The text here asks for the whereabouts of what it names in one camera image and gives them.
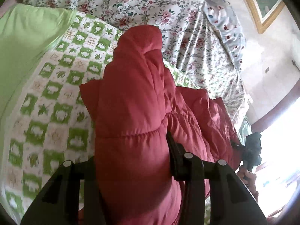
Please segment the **right hand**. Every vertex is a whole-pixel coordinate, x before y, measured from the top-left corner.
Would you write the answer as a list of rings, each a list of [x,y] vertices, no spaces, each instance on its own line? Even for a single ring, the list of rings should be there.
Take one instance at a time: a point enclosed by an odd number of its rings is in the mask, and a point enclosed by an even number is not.
[[[256,189],[256,175],[247,170],[244,166],[240,166],[239,170],[237,171],[237,176],[240,180],[246,185],[250,193],[253,195],[256,201],[258,201],[258,191]]]

